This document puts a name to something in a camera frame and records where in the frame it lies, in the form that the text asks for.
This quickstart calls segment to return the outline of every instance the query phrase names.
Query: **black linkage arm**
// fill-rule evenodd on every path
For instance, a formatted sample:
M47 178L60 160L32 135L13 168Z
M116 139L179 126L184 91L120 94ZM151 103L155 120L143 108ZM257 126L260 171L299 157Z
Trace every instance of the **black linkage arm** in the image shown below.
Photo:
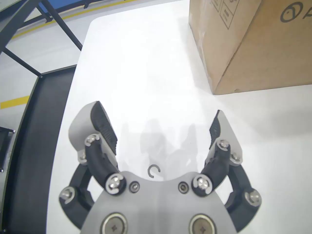
M261 205L262 199L258 191L251 187L241 165L230 166L228 176L233 192L230 194L225 207L236 231L239 232L251 222Z
M59 203L66 216L79 229L82 228L94 204L91 193L87 190L91 177L88 166L79 165L70 181L69 187L62 191L69 192L68 195L72 199L59 198Z

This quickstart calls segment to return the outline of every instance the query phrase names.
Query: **white table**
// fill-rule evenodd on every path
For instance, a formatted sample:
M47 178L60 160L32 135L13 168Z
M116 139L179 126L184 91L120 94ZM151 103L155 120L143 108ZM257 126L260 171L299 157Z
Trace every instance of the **white table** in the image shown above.
M51 176L47 233L79 233L59 203L78 161L68 128L86 104L99 100L118 137L121 171L155 181L200 171L209 128L225 112L242 146L243 167L262 195L242 233L309 233L312 188L312 86L214 96L188 25L188 0L94 20L69 92ZM161 168L155 178L147 168ZM93 180L94 199L102 188ZM229 181L217 190L225 202Z

